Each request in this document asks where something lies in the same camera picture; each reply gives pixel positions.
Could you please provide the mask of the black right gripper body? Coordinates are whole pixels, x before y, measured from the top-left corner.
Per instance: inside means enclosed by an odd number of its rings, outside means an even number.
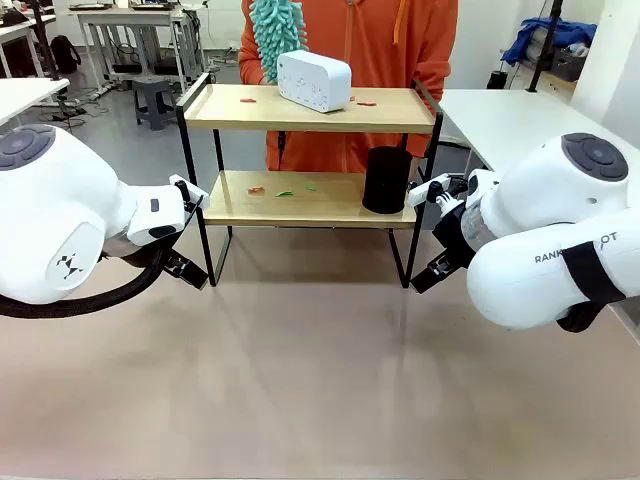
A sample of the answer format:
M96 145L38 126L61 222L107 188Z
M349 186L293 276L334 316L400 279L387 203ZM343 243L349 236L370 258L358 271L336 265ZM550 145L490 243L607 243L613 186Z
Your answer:
M445 250L432 264L435 266L468 266L475 255L462 233L462 217L466 211L465 202L454 198L437 198L441 209L439 223L432 233Z

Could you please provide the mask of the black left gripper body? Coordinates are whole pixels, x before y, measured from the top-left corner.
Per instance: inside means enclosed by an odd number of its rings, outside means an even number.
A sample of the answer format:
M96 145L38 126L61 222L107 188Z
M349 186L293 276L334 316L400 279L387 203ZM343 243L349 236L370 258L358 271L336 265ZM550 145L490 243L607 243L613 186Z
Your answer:
M158 240L144 246L133 244L126 236L109 238L103 245L103 255L120 258L129 265L145 269L156 265L159 255L166 249L167 242Z

